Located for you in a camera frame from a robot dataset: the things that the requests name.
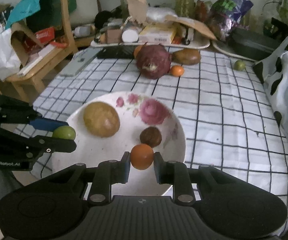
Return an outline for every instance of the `metal screw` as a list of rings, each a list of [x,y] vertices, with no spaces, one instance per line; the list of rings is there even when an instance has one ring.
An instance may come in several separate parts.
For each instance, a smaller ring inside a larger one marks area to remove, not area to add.
[[[180,202],[189,203],[193,201],[193,197],[191,195],[180,195],[177,198]]]
[[[93,202],[103,202],[105,200],[105,196],[102,194],[94,194],[90,196],[90,200]]]

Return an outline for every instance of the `black container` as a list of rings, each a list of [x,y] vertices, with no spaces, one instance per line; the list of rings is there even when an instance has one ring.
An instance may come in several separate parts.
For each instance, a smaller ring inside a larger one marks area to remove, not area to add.
[[[244,29],[235,29],[228,45],[236,54],[259,61],[270,56],[280,45],[279,41]]]

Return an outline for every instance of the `red onion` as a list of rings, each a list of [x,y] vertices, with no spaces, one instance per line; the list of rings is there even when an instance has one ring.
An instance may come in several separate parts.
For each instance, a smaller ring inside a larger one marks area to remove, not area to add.
[[[144,45],[136,59],[137,68],[150,79],[157,79],[165,75],[170,70],[172,62],[171,54],[162,45]]]

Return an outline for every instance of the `teal paper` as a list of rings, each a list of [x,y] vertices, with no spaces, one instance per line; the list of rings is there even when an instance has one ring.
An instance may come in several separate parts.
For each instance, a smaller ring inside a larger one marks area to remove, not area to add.
[[[11,11],[5,29],[7,30],[16,23],[24,18],[31,16],[41,9],[40,0],[21,0]]]

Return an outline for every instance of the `white floral plate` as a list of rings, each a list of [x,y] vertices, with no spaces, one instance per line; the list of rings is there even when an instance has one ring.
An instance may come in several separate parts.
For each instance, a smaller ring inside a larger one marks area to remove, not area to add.
[[[91,102],[105,102],[113,106],[120,118],[119,131],[110,138],[99,138],[89,133],[84,125],[85,107]],[[149,126],[156,126],[162,134],[162,142],[154,148],[165,161],[183,162],[186,141],[179,119],[172,110],[154,98],[144,94],[116,92],[106,94],[81,106],[67,120],[76,131],[77,148],[71,154],[54,153],[53,172],[60,171],[75,163],[97,167],[100,162],[120,160],[125,151],[140,143],[140,133]],[[156,182],[153,164],[144,171],[131,166],[128,183],[112,185],[112,195],[163,195],[170,185]]]

